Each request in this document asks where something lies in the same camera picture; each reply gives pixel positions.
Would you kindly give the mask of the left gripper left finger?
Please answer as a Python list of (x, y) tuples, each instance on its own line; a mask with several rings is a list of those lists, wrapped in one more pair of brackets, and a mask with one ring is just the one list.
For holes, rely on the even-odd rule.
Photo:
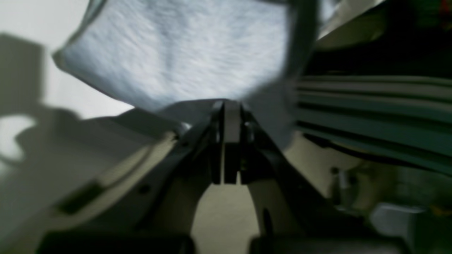
[(175, 144), (115, 204), (75, 229), (48, 233), (38, 254), (195, 254), (199, 200), (221, 183), (225, 102)]

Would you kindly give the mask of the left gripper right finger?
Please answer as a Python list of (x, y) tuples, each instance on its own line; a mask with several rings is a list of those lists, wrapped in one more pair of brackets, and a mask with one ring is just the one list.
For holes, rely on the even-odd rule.
[(285, 158), (244, 105), (225, 103), (225, 183), (245, 185), (260, 234), (250, 254), (408, 254), (400, 238), (378, 235), (338, 211)]

